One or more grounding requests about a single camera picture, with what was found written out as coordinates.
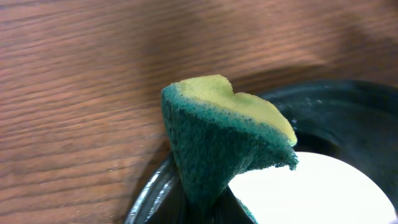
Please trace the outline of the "green yellow sponge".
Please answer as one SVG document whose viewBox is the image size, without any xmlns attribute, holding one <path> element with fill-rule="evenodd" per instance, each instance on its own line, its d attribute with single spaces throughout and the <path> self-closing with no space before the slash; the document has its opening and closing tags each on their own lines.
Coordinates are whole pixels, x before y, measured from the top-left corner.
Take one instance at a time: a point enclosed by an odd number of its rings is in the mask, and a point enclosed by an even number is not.
<svg viewBox="0 0 398 224">
<path fill-rule="evenodd" d="M 224 76 L 172 83 L 161 107 L 184 191 L 179 223 L 250 222 L 229 182 L 251 170 L 297 166 L 289 121 L 272 103 L 234 92 Z"/>
</svg>

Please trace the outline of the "white plate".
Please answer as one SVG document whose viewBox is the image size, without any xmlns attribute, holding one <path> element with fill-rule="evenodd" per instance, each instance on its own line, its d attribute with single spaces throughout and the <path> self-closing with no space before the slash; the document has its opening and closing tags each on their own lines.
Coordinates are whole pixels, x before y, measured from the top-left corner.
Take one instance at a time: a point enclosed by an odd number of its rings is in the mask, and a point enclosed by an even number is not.
<svg viewBox="0 0 398 224">
<path fill-rule="evenodd" d="M 353 166 L 299 152 L 295 170 L 270 167 L 234 177 L 229 187 L 259 224 L 389 224 L 386 194 Z"/>
</svg>

